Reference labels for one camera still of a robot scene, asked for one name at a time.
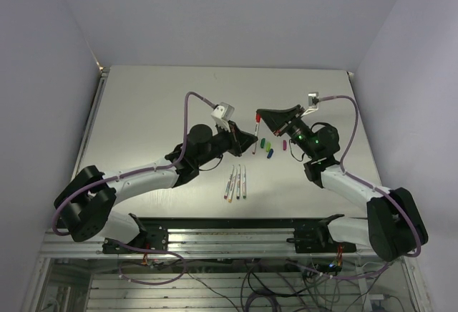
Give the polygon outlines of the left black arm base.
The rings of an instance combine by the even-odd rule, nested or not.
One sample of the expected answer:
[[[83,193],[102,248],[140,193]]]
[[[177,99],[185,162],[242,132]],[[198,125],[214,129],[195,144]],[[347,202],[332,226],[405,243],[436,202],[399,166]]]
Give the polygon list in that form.
[[[102,245],[105,255],[127,254],[165,254],[168,246],[169,233],[161,225],[141,229],[140,234],[128,243],[106,238]]]

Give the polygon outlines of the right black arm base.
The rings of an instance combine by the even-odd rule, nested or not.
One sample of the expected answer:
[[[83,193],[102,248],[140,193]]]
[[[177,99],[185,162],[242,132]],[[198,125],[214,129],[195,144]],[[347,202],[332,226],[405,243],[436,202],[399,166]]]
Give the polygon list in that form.
[[[324,219],[307,219],[308,223],[294,229],[293,236],[286,242],[294,245],[296,253],[355,253],[357,248],[353,243],[337,242],[328,230],[328,225],[340,220],[344,215],[336,214]]]

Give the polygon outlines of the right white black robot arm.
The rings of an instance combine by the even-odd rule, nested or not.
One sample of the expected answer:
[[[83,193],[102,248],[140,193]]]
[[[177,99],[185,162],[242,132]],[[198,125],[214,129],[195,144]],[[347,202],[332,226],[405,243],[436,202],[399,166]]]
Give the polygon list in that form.
[[[340,243],[371,248],[382,260],[416,256],[429,236],[412,194],[405,188],[378,187],[346,171],[335,158],[340,150],[338,130],[326,122],[313,130],[303,120],[305,109],[258,109],[257,115],[275,136],[288,135],[308,158],[307,179],[366,211],[366,217],[334,215],[324,220],[315,235],[316,245],[329,252]]]

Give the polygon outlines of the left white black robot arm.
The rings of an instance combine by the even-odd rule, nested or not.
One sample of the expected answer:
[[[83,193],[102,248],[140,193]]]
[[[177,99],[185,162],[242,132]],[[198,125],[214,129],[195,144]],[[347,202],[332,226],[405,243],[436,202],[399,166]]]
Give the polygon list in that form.
[[[257,141],[236,123],[228,125],[227,130],[195,125],[182,144],[148,165],[115,172],[102,172],[94,165],[85,167],[54,201],[55,218],[62,220],[75,242],[102,235],[119,240],[131,253],[141,251],[146,231],[140,221],[132,213],[116,213],[113,207],[146,192],[187,184],[200,174],[203,165],[227,152],[240,157]]]

